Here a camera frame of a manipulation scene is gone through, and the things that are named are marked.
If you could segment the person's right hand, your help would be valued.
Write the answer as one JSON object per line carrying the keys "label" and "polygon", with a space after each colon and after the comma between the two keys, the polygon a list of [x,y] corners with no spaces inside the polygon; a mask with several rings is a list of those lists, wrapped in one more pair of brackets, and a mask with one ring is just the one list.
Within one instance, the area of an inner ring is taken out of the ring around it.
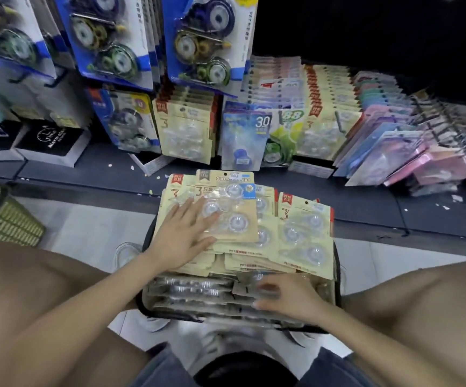
{"label": "person's right hand", "polygon": [[255,309],[279,313],[304,323],[314,324],[324,304],[310,281],[298,274],[267,275],[257,283],[257,289],[268,294],[254,301]]}

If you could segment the person's left hand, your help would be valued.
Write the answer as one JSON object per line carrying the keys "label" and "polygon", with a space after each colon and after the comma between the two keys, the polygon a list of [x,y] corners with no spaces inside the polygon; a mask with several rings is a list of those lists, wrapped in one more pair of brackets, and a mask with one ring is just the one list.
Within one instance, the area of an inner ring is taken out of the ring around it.
{"label": "person's left hand", "polygon": [[168,224],[166,214],[147,251],[141,255],[153,274],[178,269],[196,257],[195,243],[209,237],[205,235],[206,231],[222,215],[218,211],[216,222],[211,222],[212,217],[195,222],[204,202],[204,198],[197,201],[192,197],[188,198],[185,201],[186,215],[181,224]]}

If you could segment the beige correction tape packet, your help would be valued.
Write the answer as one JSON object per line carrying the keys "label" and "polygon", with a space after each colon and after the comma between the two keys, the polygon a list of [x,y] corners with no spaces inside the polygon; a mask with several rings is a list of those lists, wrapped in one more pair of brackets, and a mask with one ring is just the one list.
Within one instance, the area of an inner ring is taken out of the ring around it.
{"label": "beige correction tape packet", "polygon": [[247,243],[258,240],[257,196],[254,173],[199,169],[196,172],[195,197],[217,201],[219,220],[205,235],[217,241]]}

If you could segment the person's left forearm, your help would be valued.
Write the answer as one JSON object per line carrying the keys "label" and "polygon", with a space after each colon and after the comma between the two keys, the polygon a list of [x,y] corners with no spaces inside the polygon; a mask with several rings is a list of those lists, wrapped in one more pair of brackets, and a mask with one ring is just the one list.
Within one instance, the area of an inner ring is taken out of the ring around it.
{"label": "person's left forearm", "polygon": [[129,301],[165,269],[143,253],[0,348],[0,387],[56,387]]}

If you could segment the person's right forearm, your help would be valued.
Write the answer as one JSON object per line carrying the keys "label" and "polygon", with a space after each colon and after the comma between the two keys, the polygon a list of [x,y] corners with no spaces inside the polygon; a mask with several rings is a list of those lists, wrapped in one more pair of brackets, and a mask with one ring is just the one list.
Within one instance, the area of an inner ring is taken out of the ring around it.
{"label": "person's right forearm", "polygon": [[396,387],[442,387],[443,373],[411,349],[326,304],[314,312],[314,322],[333,333]]}

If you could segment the black shopping basket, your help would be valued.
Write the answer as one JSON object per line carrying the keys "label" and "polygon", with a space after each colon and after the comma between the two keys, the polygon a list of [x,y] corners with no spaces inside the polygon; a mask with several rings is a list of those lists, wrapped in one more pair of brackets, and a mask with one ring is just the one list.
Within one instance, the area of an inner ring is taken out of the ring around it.
{"label": "black shopping basket", "polygon": [[[340,267],[335,242],[323,246],[326,240],[323,233],[330,235],[332,222],[320,218],[319,214],[305,214],[307,221],[314,224],[304,226],[306,240],[302,247],[289,249],[299,256],[318,262],[319,267],[326,267],[333,262],[333,279],[326,279],[310,273],[297,271],[310,281],[319,296],[334,306],[341,307]],[[312,334],[327,334],[317,325],[308,324],[275,312],[260,311],[252,304],[258,297],[256,284],[271,274],[282,274],[286,265],[277,269],[262,268],[242,272],[209,273],[206,277],[185,273],[162,273],[147,284],[135,297],[139,311],[147,317],[185,320],[196,323],[211,321],[212,318],[224,319],[233,323],[253,323],[258,327],[275,328],[281,331],[294,331]]]}

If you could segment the white shelf label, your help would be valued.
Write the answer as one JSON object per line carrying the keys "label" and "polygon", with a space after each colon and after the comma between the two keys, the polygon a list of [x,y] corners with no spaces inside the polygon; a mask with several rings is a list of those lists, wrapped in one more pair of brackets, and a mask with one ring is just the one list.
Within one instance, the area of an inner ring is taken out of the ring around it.
{"label": "white shelf label", "polygon": [[314,176],[317,178],[328,179],[335,172],[334,168],[319,166],[313,163],[293,161],[288,170],[291,172]]}
{"label": "white shelf label", "polygon": [[172,163],[175,157],[165,156],[150,151],[129,153],[129,157],[144,172],[145,176],[151,176]]}

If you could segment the pile of beige tape packets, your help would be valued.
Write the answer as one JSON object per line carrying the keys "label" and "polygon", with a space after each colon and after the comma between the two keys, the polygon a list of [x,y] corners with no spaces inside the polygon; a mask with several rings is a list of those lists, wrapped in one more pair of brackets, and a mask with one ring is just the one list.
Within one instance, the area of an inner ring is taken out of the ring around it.
{"label": "pile of beige tape packets", "polygon": [[[166,214],[175,204],[183,204],[189,197],[195,200],[196,175],[171,174],[161,195],[159,211],[153,234],[162,225]],[[330,235],[320,241],[323,246],[332,245],[328,238],[333,238],[333,208],[316,200],[306,200],[299,196],[278,192],[274,187],[255,184],[257,196],[258,240],[247,243],[229,243],[216,241],[212,248],[199,254],[184,267],[177,269],[179,273],[206,277],[209,273],[242,272],[262,268],[277,269],[286,265],[283,273],[310,273],[328,280],[333,279],[333,262],[326,267],[319,267],[318,262],[299,256],[289,249],[302,247],[306,240],[304,226],[314,224],[307,221],[305,214],[319,214],[320,218],[332,222]]]}

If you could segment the white shoe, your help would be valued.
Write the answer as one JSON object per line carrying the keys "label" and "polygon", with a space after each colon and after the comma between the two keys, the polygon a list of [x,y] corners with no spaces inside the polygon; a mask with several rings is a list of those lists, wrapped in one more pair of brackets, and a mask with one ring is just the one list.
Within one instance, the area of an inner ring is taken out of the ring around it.
{"label": "white shoe", "polygon": [[124,242],[120,244],[113,257],[113,272],[125,266],[141,253],[141,247],[132,242]]}

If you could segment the light blue tape pack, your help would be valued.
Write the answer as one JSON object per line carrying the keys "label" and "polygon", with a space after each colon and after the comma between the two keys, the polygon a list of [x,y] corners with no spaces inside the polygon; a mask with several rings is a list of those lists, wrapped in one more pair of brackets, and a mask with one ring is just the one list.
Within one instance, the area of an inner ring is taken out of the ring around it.
{"label": "light blue tape pack", "polygon": [[220,125],[221,169],[258,172],[273,120],[270,109],[226,101]]}

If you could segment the row of beige tape packs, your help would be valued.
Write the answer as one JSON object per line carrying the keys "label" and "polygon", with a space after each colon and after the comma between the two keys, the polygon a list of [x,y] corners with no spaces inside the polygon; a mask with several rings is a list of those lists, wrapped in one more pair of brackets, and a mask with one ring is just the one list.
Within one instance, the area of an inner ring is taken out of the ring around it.
{"label": "row of beige tape packs", "polygon": [[152,102],[162,153],[210,164],[222,100],[212,91],[164,82]]}

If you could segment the dark shelf board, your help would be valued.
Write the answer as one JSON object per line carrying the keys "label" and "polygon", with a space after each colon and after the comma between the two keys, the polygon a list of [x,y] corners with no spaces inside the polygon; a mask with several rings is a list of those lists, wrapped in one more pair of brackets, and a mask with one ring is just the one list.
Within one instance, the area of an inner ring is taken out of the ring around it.
{"label": "dark shelf board", "polygon": [[[73,168],[35,161],[0,162],[0,179],[160,195],[171,174],[194,175],[198,164],[175,160],[147,176],[125,152],[110,144],[91,143]],[[346,187],[339,177],[320,178],[287,168],[262,168],[255,182],[334,209],[336,224],[367,224],[402,232],[466,238],[466,183],[456,192],[413,197],[398,187]]]}

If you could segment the blue denim shorts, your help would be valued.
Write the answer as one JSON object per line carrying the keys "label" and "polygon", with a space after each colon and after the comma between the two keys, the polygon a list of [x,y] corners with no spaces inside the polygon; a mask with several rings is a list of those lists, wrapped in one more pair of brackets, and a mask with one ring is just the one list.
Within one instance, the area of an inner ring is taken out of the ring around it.
{"label": "blue denim shorts", "polygon": [[168,343],[147,354],[150,362],[128,387],[378,387],[350,360],[325,348],[300,379],[277,360],[252,351],[219,356],[194,376]]}

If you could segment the hanging blue tape blister packs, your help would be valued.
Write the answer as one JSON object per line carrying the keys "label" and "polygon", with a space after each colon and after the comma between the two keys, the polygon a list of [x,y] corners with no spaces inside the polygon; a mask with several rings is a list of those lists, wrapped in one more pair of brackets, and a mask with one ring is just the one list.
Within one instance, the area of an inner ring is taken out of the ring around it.
{"label": "hanging blue tape blister packs", "polygon": [[161,0],[170,81],[238,97],[250,66],[258,2]]}
{"label": "hanging blue tape blister packs", "polygon": [[0,63],[12,65],[41,77],[56,78],[49,51],[48,32],[41,29],[37,0],[0,0]]}
{"label": "hanging blue tape blister packs", "polygon": [[54,0],[78,70],[153,92],[165,73],[161,0]]}
{"label": "hanging blue tape blister packs", "polygon": [[87,88],[86,92],[97,118],[117,148],[133,154],[161,153],[148,93],[107,88]]}

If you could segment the green tape pack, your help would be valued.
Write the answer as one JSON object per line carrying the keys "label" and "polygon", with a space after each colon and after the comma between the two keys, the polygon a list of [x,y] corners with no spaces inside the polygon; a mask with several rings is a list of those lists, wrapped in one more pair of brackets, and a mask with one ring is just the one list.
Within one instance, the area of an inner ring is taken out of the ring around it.
{"label": "green tape pack", "polygon": [[302,109],[271,109],[272,120],[262,159],[262,168],[288,168],[297,152],[305,123]]}

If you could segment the row of red white packs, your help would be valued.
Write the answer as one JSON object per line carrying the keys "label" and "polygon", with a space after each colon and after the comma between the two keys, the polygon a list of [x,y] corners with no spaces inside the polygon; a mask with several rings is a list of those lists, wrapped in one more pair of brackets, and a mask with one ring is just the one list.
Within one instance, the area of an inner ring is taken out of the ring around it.
{"label": "row of red white packs", "polygon": [[252,55],[238,101],[248,109],[304,109],[305,79],[301,57]]}

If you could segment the long row of beige packs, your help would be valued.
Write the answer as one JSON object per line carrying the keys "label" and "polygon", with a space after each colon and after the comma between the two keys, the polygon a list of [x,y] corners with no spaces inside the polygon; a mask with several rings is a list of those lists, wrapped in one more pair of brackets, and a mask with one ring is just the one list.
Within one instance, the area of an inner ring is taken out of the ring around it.
{"label": "long row of beige packs", "polygon": [[350,70],[326,64],[302,67],[306,110],[296,155],[333,162],[349,132],[363,118]]}

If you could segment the green plastic basket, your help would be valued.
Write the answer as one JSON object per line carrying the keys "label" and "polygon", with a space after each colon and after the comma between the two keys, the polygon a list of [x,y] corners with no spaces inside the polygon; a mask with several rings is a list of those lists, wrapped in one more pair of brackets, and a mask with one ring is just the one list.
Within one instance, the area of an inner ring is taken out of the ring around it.
{"label": "green plastic basket", "polygon": [[45,226],[0,185],[0,241],[36,247],[46,233]]}

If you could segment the row of pastel tape packs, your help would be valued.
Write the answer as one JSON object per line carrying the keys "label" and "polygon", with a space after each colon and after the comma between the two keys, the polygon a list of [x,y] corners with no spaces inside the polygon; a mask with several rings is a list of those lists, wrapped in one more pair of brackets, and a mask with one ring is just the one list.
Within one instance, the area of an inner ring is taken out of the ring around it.
{"label": "row of pastel tape packs", "polygon": [[379,186],[424,149],[412,123],[417,107],[399,77],[359,71],[353,82],[362,117],[334,160],[333,177],[346,187]]}

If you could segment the row of pink tape packs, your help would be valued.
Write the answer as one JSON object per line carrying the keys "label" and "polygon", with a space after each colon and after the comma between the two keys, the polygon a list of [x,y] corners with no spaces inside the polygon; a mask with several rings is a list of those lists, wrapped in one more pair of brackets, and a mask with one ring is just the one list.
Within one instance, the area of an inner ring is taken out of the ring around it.
{"label": "row of pink tape packs", "polygon": [[412,196],[456,192],[466,180],[466,103],[449,101],[426,89],[411,95],[425,149],[391,174],[386,187],[404,182]]}

